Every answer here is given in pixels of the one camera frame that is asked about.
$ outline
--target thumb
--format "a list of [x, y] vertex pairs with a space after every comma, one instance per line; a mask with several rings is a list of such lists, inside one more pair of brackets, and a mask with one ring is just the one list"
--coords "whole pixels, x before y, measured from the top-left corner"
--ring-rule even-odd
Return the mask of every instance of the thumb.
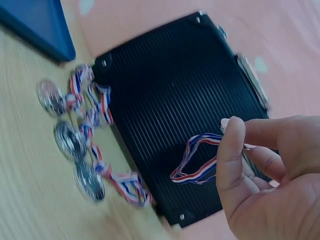
[[216, 187], [227, 219], [249, 196], [259, 192], [243, 174], [242, 149], [246, 135], [245, 123], [233, 116], [217, 152]]

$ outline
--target blue tray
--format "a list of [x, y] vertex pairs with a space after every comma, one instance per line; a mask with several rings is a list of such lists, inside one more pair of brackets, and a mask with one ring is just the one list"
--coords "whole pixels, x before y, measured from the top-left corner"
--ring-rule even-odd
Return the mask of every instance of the blue tray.
[[60, 0], [1, 0], [0, 23], [55, 61], [76, 58]]

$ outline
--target case latch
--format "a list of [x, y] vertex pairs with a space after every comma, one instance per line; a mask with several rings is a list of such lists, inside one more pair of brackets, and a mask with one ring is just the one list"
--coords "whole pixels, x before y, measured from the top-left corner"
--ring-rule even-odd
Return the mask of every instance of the case latch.
[[250, 81], [250, 84], [252, 85], [255, 94], [257, 95], [259, 102], [261, 106], [268, 112], [271, 110], [269, 99], [267, 97], [266, 92], [262, 88], [259, 78], [254, 70], [254, 68], [249, 63], [247, 57], [245, 55], [242, 55], [241, 53], [238, 53], [236, 55], [236, 59], [238, 62], [238, 65], [242, 69], [242, 71], [245, 73], [247, 78]]

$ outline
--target black briefcase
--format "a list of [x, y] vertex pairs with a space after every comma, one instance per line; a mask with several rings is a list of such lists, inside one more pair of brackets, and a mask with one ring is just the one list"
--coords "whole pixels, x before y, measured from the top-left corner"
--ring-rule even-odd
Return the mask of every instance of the black briefcase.
[[[222, 209], [215, 179], [177, 184], [187, 140], [222, 134], [221, 118], [267, 118], [268, 100], [243, 55], [203, 12], [185, 16], [99, 56], [95, 82], [111, 87], [115, 124], [156, 201], [171, 225], [188, 226]], [[193, 173], [217, 154], [201, 145], [185, 167]], [[258, 177], [267, 177], [248, 161]]]

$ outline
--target table surface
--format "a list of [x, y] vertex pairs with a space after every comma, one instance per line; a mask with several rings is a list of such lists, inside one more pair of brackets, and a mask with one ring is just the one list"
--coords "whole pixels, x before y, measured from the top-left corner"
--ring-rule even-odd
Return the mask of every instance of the table surface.
[[[56, 146], [57, 119], [41, 107], [36, 84], [50, 78], [66, 90], [70, 71], [93, 61], [72, 8], [63, 7], [75, 62], [56, 65], [0, 27], [0, 239], [171, 239], [151, 207], [131, 207], [107, 182], [103, 202], [83, 198], [74, 165]], [[110, 127], [98, 129], [94, 140], [114, 172], [129, 171]]]

